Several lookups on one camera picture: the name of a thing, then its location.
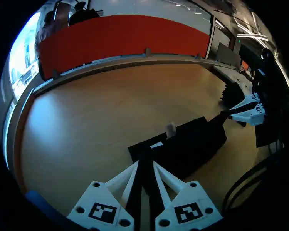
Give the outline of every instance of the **ceiling light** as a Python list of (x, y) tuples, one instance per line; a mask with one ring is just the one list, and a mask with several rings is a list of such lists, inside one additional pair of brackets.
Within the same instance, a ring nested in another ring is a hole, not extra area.
[(241, 24), (238, 24), (238, 27), (241, 28), (242, 30), (244, 30), (246, 33), (252, 34), (250, 30), (246, 29)]
[(258, 34), (238, 34), (238, 38), (253, 38), (253, 39), (260, 39), (264, 41), (268, 41), (265, 35), (258, 35)]
[(216, 22), (218, 25), (220, 25), (222, 28), (224, 28), (224, 26), (223, 26), (219, 21), (215, 20), (215, 22)]

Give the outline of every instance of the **wall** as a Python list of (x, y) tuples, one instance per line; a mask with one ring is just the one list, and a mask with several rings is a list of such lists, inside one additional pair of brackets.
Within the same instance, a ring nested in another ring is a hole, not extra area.
[(224, 44), (226, 47), (228, 47), (230, 39), (223, 32), (221, 32), (217, 27), (215, 27), (214, 36), (213, 36), (212, 45), (211, 45), (211, 51), (214, 52), (215, 54), (217, 53), (217, 49), (218, 49), (220, 42)]
[(209, 35), (171, 20), (114, 15), (77, 23), (43, 40), (40, 60), (45, 79), (49, 79), (53, 70), (62, 73), (93, 60), (142, 54), (146, 48), (156, 54), (205, 57), (209, 39)]
[(211, 15), (186, 0), (92, 0), (90, 8), (103, 10), (104, 16), (110, 15), (147, 15), (169, 19), (210, 34)]

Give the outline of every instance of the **screw hole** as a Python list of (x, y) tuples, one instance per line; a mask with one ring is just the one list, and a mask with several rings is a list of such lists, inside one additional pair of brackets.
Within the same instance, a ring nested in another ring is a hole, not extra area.
[(78, 207), (76, 208), (76, 211), (77, 211), (77, 213), (84, 213), (84, 208), (78, 206)]
[(211, 213), (213, 213), (213, 209), (212, 208), (206, 208), (205, 213), (211, 214)]
[(123, 227), (128, 227), (131, 224), (131, 222), (127, 219), (121, 219), (119, 224)]
[(168, 220), (161, 220), (159, 223), (158, 223), (161, 227), (167, 227), (168, 225), (170, 225), (170, 221)]

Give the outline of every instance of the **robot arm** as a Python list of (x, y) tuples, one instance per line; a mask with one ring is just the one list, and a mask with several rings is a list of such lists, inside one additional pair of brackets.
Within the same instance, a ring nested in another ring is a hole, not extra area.
[(236, 106), (234, 106), (233, 108), (231, 108), (229, 112), (231, 113), (231, 111), (234, 111), (235, 109), (239, 110), (241, 107), (254, 104), (255, 104), (254, 108), (230, 114), (229, 118), (235, 121), (249, 123), (252, 126), (263, 124), (265, 117), (265, 110), (263, 104), (260, 102), (260, 98), (257, 93), (245, 96), (244, 100), (239, 104), (237, 104)]
[[(106, 183), (93, 181), (67, 218), (90, 230), (138, 230), (139, 226), (136, 224), (140, 224), (140, 216), (132, 215), (137, 214), (135, 209), (139, 210), (140, 205), (134, 204), (133, 211), (128, 209), (128, 204), (133, 197), (132, 194), (136, 192), (132, 192), (135, 189), (133, 186), (139, 183), (137, 175), (143, 171), (139, 167), (141, 161), (138, 160)], [(154, 196), (154, 202), (161, 203), (164, 207), (164, 210), (157, 216), (153, 216), (150, 221), (155, 224), (157, 231), (200, 230), (222, 219), (219, 211), (197, 181), (184, 183), (156, 162), (150, 161), (150, 164), (148, 169), (152, 167), (155, 176), (150, 181), (156, 183), (160, 194), (157, 197)], [(177, 193), (173, 201), (170, 200), (163, 182)], [(113, 193), (126, 183), (127, 186), (118, 202)], [(141, 190), (137, 191), (134, 196), (140, 198)], [(152, 208), (155, 204), (150, 203), (150, 206), (150, 210), (155, 209)]]

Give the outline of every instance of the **black cloth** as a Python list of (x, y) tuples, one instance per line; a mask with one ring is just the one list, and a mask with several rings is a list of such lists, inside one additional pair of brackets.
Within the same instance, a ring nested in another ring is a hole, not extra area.
[(98, 17), (99, 15), (95, 10), (80, 10), (70, 17), (69, 25)]
[[(226, 142), (223, 128), (227, 115), (218, 115), (207, 122), (205, 117), (194, 119), (176, 128), (176, 135), (166, 133), (128, 148), (133, 162), (149, 156), (168, 172), (184, 179), (208, 162)], [(150, 148), (161, 141), (162, 146)]]

